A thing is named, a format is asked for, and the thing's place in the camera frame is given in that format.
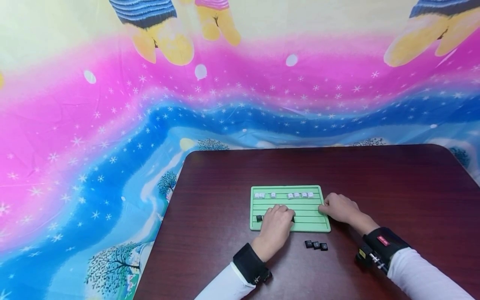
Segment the yellow leg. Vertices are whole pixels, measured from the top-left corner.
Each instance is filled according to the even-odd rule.
[[[155,63],[155,43],[147,31],[132,24],[125,24],[128,35],[132,38],[135,49],[141,57]]]
[[[220,37],[220,30],[216,25],[215,19],[218,19],[217,11],[204,6],[197,6],[197,13],[202,25],[202,35],[204,39],[216,41]]]
[[[148,29],[165,58],[174,65],[183,66],[193,59],[193,43],[181,32],[177,18],[169,18]]]
[[[409,19],[408,25],[388,47],[384,61],[392,67],[404,65],[425,51],[447,29],[448,18],[436,14]]]
[[[443,56],[458,47],[469,35],[480,27],[480,7],[453,16],[435,52]]]
[[[232,45],[240,44],[241,36],[233,23],[233,17],[230,9],[218,11],[218,27],[223,33],[225,39]]]

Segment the dark brown table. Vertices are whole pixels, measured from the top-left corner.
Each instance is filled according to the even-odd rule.
[[[136,300],[191,300],[258,232],[249,229],[254,185],[310,185],[347,195],[480,299],[480,189],[436,145],[191,153],[137,289]],[[385,276],[354,263],[355,237],[290,235],[268,265],[274,275],[247,299],[406,299]],[[327,242],[329,251],[306,249]]]

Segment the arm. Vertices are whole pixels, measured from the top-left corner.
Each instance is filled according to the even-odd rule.
[[[337,221],[350,224],[362,236],[380,227],[362,213],[355,202],[343,195],[329,194],[325,205],[319,206],[318,210]],[[412,300],[473,300],[458,284],[411,248],[395,253],[387,276]]]
[[[260,234],[251,242],[257,257],[264,263],[280,250],[290,235],[295,212],[284,205],[269,208],[262,221]],[[195,300],[240,300],[254,290],[256,285],[248,283],[237,266],[231,262],[218,274]]]

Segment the black wrist brace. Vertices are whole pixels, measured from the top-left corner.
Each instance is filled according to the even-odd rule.
[[[233,256],[233,263],[243,275],[245,280],[253,285],[265,282],[272,277],[272,273],[265,263],[257,256],[249,243],[246,243],[240,251]]]
[[[410,245],[386,227],[377,228],[364,235],[363,240],[389,267],[390,261],[397,251],[410,247]]]

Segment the fabric backdrop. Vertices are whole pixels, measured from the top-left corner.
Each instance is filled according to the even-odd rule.
[[[0,300],[132,299],[192,151],[434,143],[479,182],[480,0],[172,1],[0,2]]]

